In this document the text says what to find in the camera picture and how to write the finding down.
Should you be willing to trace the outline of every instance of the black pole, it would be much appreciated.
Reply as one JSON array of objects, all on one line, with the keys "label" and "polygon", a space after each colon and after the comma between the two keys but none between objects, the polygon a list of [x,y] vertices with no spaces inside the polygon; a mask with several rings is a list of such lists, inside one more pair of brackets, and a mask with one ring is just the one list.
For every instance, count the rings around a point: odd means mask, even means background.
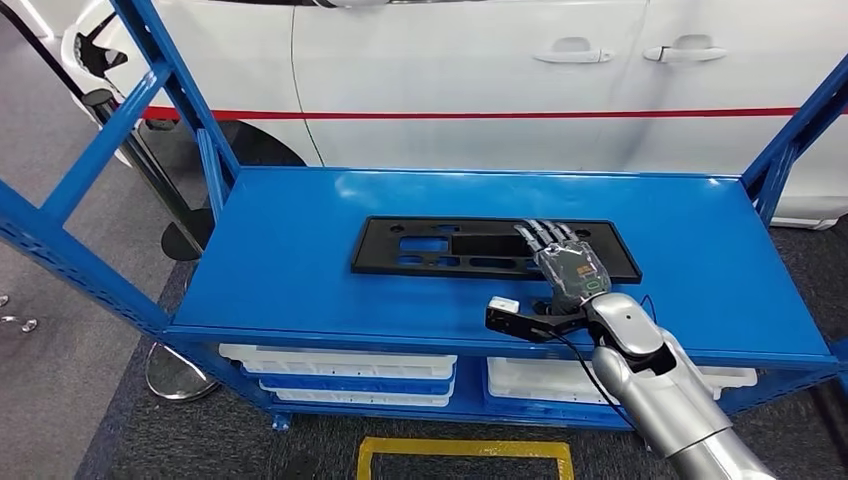
[{"label": "black pole", "polygon": [[68,72],[62,68],[62,65],[56,60],[55,57],[47,50],[47,47],[41,42],[41,40],[29,29],[26,23],[15,13],[14,10],[8,5],[6,2],[0,0],[0,13],[6,17],[9,22],[14,25],[15,28],[18,29],[18,32],[26,39],[26,41],[38,52],[38,55],[41,56],[41,59],[47,63],[47,66],[50,67],[50,70],[53,70],[53,73],[59,77],[59,80],[65,84],[65,87],[70,90],[71,94],[77,97],[78,100],[82,99],[82,90],[80,90],[79,86],[74,83],[71,76],[68,75]]},{"label": "black pole", "polygon": [[[80,101],[88,107],[101,125],[105,125],[109,121],[119,106],[112,92],[105,88],[99,88],[83,95]],[[165,173],[162,165],[153,158],[153,154],[147,149],[147,145],[138,138],[136,132],[130,132],[127,135],[124,143],[121,144],[121,152],[132,163],[132,166],[141,173],[147,185],[168,209],[176,228],[185,237],[191,250],[199,257],[209,240],[209,232],[207,229],[196,225],[197,222],[193,220],[195,216],[192,214],[191,207],[180,195],[177,186]]]}]

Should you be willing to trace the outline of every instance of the red stripe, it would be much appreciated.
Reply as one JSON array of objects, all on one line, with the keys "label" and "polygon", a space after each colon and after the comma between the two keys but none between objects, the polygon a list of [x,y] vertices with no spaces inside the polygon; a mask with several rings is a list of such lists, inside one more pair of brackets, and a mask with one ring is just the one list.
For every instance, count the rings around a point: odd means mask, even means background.
[{"label": "red stripe", "polygon": [[[507,118],[686,118],[686,117],[785,117],[798,107],[724,108],[710,110],[637,110],[625,112],[257,112],[250,110],[214,110],[218,120],[461,120]],[[147,107],[143,118],[179,118],[170,107]]]}]

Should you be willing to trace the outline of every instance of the robot finger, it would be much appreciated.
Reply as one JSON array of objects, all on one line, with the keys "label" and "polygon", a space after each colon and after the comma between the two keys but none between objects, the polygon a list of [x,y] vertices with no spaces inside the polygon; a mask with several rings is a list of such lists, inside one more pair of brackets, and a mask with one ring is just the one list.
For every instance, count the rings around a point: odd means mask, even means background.
[{"label": "robot finger", "polygon": [[564,242],[568,240],[568,237],[563,234],[562,230],[554,225],[554,222],[550,220],[542,220],[542,224],[547,227],[548,231],[553,234],[553,236],[557,239],[557,242]]},{"label": "robot finger", "polygon": [[568,237],[569,240],[573,240],[575,242],[580,241],[580,237],[578,237],[577,234],[574,233],[574,230],[572,230],[568,225],[564,223],[557,223],[557,226],[560,230],[562,230],[562,232],[565,234],[566,237]]},{"label": "robot finger", "polygon": [[536,253],[539,250],[545,248],[545,246],[539,243],[539,240],[537,240],[536,237],[534,237],[533,234],[530,232],[530,230],[527,230],[527,227],[525,227],[524,225],[516,225],[515,230],[518,231],[518,233],[520,233],[522,237],[524,237],[524,241],[527,242],[527,245],[530,247],[531,250],[533,250],[533,253]]},{"label": "robot finger", "polygon": [[551,234],[548,233],[548,231],[545,229],[545,227],[542,226],[542,224],[540,224],[536,220],[525,220],[525,221],[527,222],[528,225],[533,227],[533,230],[536,231],[536,235],[538,235],[539,238],[542,239],[542,242],[545,244],[545,246],[548,246],[548,245],[554,243],[554,237],[552,237]]}]

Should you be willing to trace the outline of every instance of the yellow floor marking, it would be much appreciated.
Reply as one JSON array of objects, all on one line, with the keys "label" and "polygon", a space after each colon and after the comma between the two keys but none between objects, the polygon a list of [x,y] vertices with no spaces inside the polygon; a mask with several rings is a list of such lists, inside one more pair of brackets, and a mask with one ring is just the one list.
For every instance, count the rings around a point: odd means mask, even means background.
[{"label": "yellow floor marking", "polygon": [[564,442],[511,442],[499,440],[432,440],[365,437],[359,445],[357,480],[371,480],[375,453],[400,455],[452,455],[463,457],[554,458],[560,480],[574,480],[571,451]]}]

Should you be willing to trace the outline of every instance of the car door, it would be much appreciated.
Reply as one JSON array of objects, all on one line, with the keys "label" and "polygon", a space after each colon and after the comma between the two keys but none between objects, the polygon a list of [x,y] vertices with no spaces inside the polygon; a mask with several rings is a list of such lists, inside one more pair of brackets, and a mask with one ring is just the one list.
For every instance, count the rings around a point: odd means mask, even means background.
[{"label": "car door", "polygon": [[[617,170],[741,173],[848,52],[846,18],[842,0],[652,0],[606,155]],[[787,194],[845,194],[846,134],[837,120]]]},{"label": "car door", "polygon": [[597,169],[645,0],[297,7],[297,89],[325,165]]}]

